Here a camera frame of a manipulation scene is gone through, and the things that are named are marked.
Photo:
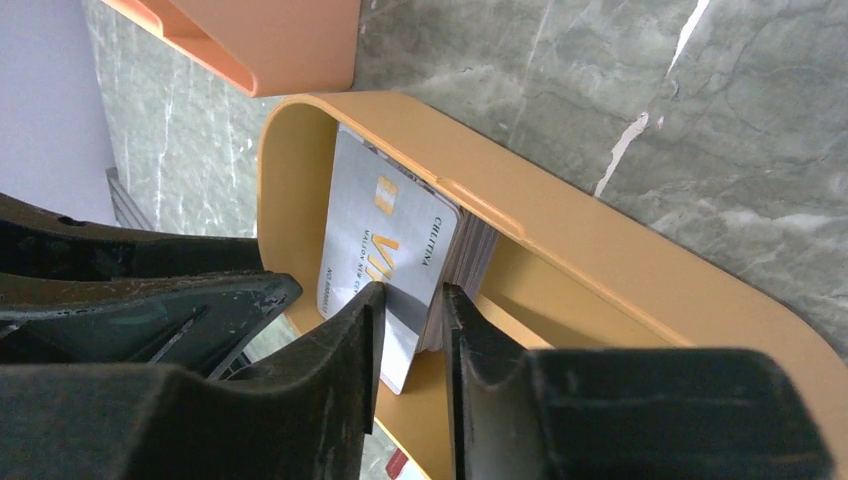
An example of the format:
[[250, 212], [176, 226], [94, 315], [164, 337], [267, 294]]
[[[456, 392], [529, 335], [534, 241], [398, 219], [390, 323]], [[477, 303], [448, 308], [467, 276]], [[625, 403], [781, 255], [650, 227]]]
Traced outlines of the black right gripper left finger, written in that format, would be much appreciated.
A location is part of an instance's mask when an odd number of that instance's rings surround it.
[[226, 380], [177, 366], [1, 371], [5, 479], [355, 479], [373, 430], [386, 291]]

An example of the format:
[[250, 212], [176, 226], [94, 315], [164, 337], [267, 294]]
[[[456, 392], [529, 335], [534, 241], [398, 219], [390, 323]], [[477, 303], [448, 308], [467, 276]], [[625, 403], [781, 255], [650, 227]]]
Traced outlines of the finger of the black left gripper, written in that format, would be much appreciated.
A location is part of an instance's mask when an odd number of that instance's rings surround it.
[[166, 363], [218, 379], [301, 293], [292, 276], [268, 271], [97, 282], [2, 275], [1, 361]]
[[1, 196], [1, 272], [101, 282], [261, 271], [251, 238], [191, 236], [107, 226]]

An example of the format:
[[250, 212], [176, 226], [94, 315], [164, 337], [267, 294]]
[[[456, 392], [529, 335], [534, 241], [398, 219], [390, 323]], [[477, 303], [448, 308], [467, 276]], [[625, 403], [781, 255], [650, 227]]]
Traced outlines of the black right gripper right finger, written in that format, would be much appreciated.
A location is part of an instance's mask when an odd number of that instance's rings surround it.
[[458, 479], [831, 479], [788, 375], [737, 348], [528, 349], [443, 288]]

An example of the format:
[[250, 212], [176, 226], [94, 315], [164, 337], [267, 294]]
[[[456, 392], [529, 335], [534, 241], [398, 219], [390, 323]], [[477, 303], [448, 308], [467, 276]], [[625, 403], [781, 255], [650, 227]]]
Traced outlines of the red leather card holder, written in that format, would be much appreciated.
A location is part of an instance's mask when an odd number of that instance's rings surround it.
[[410, 460], [400, 449], [397, 449], [386, 464], [385, 472], [390, 480], [428, 480], [429, 477]]

